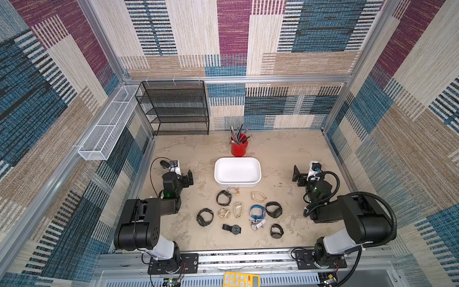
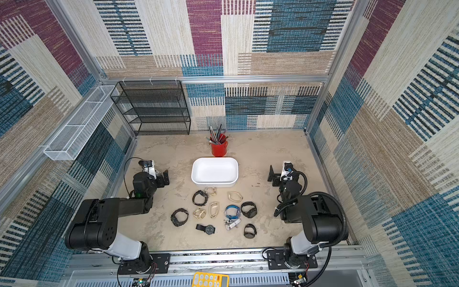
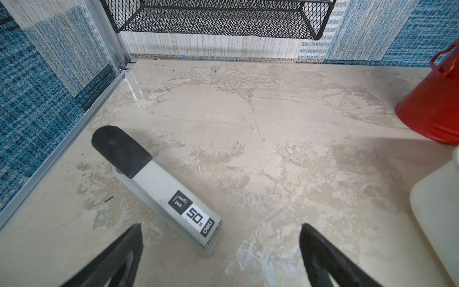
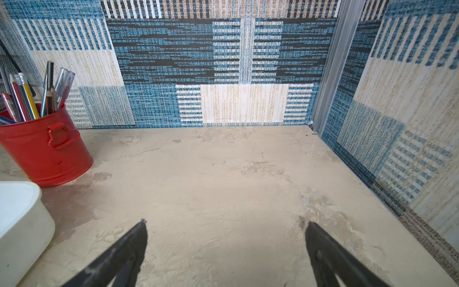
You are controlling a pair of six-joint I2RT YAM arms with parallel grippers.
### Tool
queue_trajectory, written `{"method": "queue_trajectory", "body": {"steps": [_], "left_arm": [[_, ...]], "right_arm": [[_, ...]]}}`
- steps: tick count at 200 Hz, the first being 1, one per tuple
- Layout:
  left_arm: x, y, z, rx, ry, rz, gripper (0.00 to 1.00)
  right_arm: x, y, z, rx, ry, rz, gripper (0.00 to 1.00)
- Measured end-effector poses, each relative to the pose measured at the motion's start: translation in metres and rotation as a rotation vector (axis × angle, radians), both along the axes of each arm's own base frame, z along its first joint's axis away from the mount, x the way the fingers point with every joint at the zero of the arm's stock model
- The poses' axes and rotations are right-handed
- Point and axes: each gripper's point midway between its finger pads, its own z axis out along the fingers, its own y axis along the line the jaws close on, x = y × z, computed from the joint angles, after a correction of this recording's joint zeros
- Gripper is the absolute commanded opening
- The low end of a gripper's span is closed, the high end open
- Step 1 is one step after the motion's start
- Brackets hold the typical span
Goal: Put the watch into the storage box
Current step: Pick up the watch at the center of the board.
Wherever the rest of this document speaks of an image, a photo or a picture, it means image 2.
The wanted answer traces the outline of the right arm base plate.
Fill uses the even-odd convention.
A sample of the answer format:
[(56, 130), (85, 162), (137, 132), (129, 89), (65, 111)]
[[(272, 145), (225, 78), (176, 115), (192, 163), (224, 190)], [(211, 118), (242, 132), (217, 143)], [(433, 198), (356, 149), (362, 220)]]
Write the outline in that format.
[(298, 263), (289, 263), (282, 250), (267, 249), (262, 256), (267, 260), (270, 270), (318, 268), (317, 260), (313, 257), (303, 257)]

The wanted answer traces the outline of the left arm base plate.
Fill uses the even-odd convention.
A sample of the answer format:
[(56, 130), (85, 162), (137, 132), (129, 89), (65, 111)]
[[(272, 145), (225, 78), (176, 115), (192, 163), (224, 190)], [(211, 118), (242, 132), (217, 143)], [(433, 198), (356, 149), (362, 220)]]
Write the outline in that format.
[(150, 254), (149, 259), (141, 258), (120, 263), (118, 275), (166, 274), (169, 270), (171, 254)]

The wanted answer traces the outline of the black chunky watch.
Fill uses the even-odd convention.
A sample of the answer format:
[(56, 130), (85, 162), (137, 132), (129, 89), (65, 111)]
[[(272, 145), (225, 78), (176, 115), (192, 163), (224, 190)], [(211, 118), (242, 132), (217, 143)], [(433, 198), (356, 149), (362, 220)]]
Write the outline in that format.
[(170, 220), (175, 227), (181, 227), (187, 223), (189, 219), (189, 212), (184, 208), (179, 208), (175, 210), (171, 216)]

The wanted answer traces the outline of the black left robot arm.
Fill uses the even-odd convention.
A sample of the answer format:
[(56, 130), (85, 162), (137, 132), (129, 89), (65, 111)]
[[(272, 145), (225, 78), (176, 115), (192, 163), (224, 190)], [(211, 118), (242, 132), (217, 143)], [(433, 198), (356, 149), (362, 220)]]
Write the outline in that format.
[(133, 177), (134, 190), (129, 198), (84, 200), (65, 236), (65, 245), (79, 251), (99, 251), (121, 260), (122, 274), (154, 273), (158, 264), (145, 242), (133, 240), (118, 231), (118, 219), (147, 214), (153, 206), (154, 194), (170, 184), (169, 171), (139, 172)]

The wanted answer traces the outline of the white plastic storage box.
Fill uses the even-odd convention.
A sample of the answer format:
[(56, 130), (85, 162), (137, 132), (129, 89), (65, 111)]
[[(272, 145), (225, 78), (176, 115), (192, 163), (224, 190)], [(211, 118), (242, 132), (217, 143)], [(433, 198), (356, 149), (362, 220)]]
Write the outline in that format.
[(231, 157), (202, 157), (192, 165), (191, 180), (198, 187), (233, 187), (239, 179), (239, 163)]

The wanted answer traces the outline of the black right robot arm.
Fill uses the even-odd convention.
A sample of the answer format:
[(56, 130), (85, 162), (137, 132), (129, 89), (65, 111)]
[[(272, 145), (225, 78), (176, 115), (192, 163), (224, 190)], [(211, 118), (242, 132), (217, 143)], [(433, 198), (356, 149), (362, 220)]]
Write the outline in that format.
[(316, 254), (331, 249), (349, 235), (347, 218), (341, 203), (328, 193), (307, 194), (308, 179), (289, 161), (276, 173), (270, 167), (268, 182), (279, 188), (279, 204), (274, 216), (287, 224), (301, 224), (299, 234), (286, 240), (282, 249), (267, 249), (270, 270), (317, 267)]

